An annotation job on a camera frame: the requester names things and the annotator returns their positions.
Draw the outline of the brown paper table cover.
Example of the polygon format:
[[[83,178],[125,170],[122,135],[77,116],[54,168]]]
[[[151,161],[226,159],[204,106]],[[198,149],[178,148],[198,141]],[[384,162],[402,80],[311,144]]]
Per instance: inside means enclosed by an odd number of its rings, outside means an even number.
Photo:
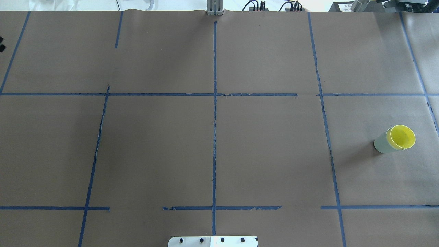
[[[2,11],[1,246],[438,246],[438,14]],[[416,143],[379,153],[395,125]]]

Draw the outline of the small metal cup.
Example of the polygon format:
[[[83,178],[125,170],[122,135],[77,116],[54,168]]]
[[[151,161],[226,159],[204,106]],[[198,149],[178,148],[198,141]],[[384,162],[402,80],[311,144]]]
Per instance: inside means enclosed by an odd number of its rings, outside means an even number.
[[[369,3],[370,0],[354,0],[351,4],[350,10],[352,12],[364,12]]]

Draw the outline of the yellow plastic cup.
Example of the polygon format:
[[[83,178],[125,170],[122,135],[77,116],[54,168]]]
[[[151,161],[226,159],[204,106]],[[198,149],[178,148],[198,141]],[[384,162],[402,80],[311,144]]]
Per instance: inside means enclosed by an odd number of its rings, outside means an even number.
[[[395,150],[406,150],[416,143],[414,132],[405,125],[395,125],[386,131],[385,139]]]

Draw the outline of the green plastic cup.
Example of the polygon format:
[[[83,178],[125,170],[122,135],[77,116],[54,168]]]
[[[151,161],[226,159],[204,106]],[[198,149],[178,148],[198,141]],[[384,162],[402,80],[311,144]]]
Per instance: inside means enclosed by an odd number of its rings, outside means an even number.
[[[392,153],[397,151],[390,142],[387,139],[387,134],[391,131],[391,128],[389,128],[387,131],[381,133],[374,141],[373,146],[376,151],[379,153],[385,154],[385,153]]]

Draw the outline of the white pedestal column with base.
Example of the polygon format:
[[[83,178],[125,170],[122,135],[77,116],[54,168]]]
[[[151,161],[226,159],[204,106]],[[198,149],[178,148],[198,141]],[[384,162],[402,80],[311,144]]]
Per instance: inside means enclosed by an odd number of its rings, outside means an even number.
[[[256,236],[176,236],[168,247],[258,247]]]

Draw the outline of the aluminium frame post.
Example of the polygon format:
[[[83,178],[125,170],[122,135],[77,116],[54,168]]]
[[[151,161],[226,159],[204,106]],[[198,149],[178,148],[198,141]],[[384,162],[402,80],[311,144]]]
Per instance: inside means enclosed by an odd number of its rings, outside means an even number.
[[[207,16],[222,16],[224,14],[223,0],[207,0]]]

